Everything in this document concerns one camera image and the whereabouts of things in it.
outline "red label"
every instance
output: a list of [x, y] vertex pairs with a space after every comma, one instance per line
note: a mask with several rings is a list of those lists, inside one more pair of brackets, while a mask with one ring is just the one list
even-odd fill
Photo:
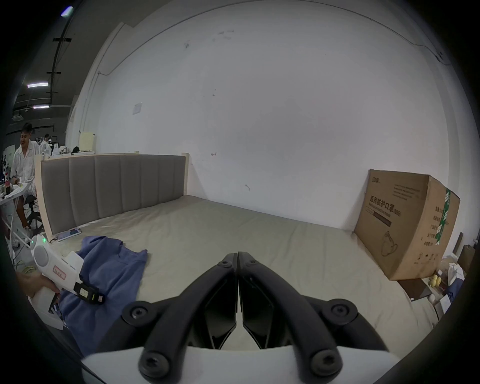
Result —
[[66, 273], [63, 272], [60, 268], [58, 268], [56, 265], [53, 267], [53, 273], [60, 276], [60, 278], [63, 280], [65, 280], [65, 278], [67, 277]]

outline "office chair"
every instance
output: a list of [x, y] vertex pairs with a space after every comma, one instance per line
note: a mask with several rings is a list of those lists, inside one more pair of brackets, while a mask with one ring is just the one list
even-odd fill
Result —
[[33, 210], [33, 206], [35, 205], [35, 201], [36, 201], [36, 198], [33, 195], [28, 195], [27, 198], [25, 199], [25, 204], [28, 204], [28, 206], [30, 207], [30, 214], [27, 217], [28, 225], [31, 225], [32, 221], [35, 220], [35, 228], [36, 229], [34, 231], [34, 234], [36, 234], [35, 232], [38, 232], [38, 230], [43, 227], [43, 222], [42, 222], [42, 218], [40, 216], [40, 213], [35, 212]]

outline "beige bed sheet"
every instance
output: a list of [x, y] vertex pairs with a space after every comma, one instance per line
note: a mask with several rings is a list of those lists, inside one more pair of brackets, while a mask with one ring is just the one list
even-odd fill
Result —
[[[400, 358], [437, 322], [428, 300], [410, 302], [401, 286], [385, 277], [357, 236], [348, 231], [193, 196], [107, 217], [82, 231], [52, 246], [65, 256], [80, 249], [83, 237], [104, 235], [122, 240], [132, 251], [148, 250], [138, 300], [177, 296], [227, 253], [246, 251], [302, 295], [355, 303]], [[241, 326], [240, 313], [237, 319], [237, 328], [223, 348], [257, 348]]]

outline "small table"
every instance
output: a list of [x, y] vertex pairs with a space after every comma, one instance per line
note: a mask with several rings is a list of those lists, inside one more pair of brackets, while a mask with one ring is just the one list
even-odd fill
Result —
[[9, 251], [10, 251], [10, 257], [12, 258], [12, 262], [15, 260], [14, 256], [13, 256], [13, 236], [16, 236], [17, 239], [19, 241], [21, 241], [23, 244], [25, 244], [28, 248], [29, 245], [24, 241], [24, 239], [22, 239], [20, 236], [17, 235], [16, 232], [13, 231], [13, 217], [15, 216], [15, 213], [17, 212], [17, 205], [18, 205], [18, 198], [20, 196], [23, 195], [24, 193], [24, 190], [25, 190], [25, 187], [26, 187], [26, 184], [22, 184], [21, 186], [19, 186], [18, 188], [15, 188], [12, 192], [10, 192], [8, 195], [4, 196], [3, 199], [0, 199], [0, 206], [1, 205], [4, 205], [12, 200], [14, 200], [14, 209], [13, 209], [13, 213], [12, 213], [12, 221], [10, 223], [10, 225], [8, 225], [8, 221], [6, 219], [3, 218], [3, 215], [2, 215], [2, 220], [3, 222], [5, 223], [5, 225], [8, 227], [8, 229], [10, 230], [10, 246], [9, 246]]

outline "white wall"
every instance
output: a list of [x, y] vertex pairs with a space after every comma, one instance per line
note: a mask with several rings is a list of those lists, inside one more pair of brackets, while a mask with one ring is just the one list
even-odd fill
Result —
[[[119, 25], [82, 89], [70, 146], [85, 130], [101, 153], [188, 152], [189, 194], [350, 230], [368, 169], [428, 173], [462, 200], [449, 249], [460, 231], [477, 235], [480, 140], [452, 67], [303, 1], [232, 5], [162, 32], [211, 3], [177, 0]], [[432, 46], [394, 5], [332, 3]]]

